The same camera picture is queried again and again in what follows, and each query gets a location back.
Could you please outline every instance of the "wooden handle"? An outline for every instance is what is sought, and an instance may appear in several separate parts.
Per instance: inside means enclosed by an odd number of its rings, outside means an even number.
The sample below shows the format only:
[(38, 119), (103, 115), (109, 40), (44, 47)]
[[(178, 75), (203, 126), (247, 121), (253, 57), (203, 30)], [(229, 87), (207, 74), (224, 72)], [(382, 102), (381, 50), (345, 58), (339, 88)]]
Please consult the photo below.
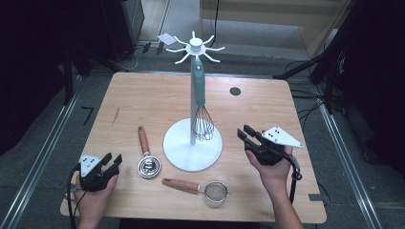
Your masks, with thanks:
[(139, 126), (138, 133), (139, 133), (139, 141), (140, 141), (140, 147), (142, 148), (142, 152), (144, 154), (148, 153), (148, 155), (149, 155), (150, 152), (149, 152), (148, 139), (146, 138), (146, 132), (145, 132), (145, 129), (143, 128), (143, 126)]
[(164, 178), (161, 182), (168, 186), (199, 192), (200, 185), (198, 183), (172, 178)]

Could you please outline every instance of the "human hand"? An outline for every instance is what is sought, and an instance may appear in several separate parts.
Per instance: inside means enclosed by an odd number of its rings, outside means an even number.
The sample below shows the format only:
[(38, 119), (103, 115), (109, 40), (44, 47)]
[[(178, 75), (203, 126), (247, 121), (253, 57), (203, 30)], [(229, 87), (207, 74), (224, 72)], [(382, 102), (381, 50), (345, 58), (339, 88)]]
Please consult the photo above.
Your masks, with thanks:
[(80, 181), (76, 178), (77, 191), (74, 193), (78, 212), (80, 213), (79, 229), (97, 228), (104, 217), (107, 208), (108, 198), (116, 188), (118, 176), (111, 177), (107, 187), (97, 192), (87, 192), (81, 190)]
[[(259, 172), (260, 179), (270, 197), (273, 198), (275, 196), (285, 195), (287, 193), (287, 178), (290, 163), (282, 159), (273, 166), (262, 165), (251, 151), (247, 150), (245, 152), (250, 164)], [(292, 147), (286, 146), (285, 152), (291, 155)]]

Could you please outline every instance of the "white stand base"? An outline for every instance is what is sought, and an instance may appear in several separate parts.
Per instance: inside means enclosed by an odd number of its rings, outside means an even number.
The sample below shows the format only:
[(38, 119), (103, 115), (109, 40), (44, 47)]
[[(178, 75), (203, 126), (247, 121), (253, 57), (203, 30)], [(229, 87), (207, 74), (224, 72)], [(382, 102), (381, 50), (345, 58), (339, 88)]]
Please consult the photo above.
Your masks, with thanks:
[(199, 172), (213, 165), (221, 155), (223, 139), (214, 128), (210, 140), (190, 144), (190, 118), (178, 121), (167, 131), (163, 150), (167, 159), (185, 172)]

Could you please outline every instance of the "hanging whisk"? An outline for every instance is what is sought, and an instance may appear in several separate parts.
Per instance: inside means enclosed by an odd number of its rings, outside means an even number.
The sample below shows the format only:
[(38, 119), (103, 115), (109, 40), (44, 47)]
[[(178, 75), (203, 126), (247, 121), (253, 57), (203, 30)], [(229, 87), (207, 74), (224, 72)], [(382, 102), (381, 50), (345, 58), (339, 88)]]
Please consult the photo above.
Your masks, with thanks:
[(210, 140), (214, 132), (214, 124), (211, 116), (205, 108), (205, 73), (202, 61), (196, 57), (191, 67), (192, 87), (194, 87), (192, 99), (192, 124), (191, 132), (199, 141)]

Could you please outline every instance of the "tripod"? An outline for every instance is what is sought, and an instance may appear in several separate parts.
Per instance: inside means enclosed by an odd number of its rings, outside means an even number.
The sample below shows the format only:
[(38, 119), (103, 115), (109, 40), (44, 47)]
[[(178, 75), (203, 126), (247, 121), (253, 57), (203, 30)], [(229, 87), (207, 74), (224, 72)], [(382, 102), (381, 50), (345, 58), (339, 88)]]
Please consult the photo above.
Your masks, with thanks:
[(367, 0), (357, 0), (352, 10), (343, 22), (336, 35), (331, 40), (327, 48), (311, 60), (297, 66), (296, 68), (279, 75), (274, 75), (274, 79), (288, 79), (295, 74), (315, 65), (313, 72), (310, 74), (309, 81), (312, 84), (319, 84), (325, 75), (327, 75), (327, 85), (325, 89), (325, 106), (331, 114), (331, 98), (333, 91), (334, 79), (338, 74), (337, 59), (339, 55), (349, 45), (350, 39), (355, 36), (355, 29), (360, 24), (360, 14)]

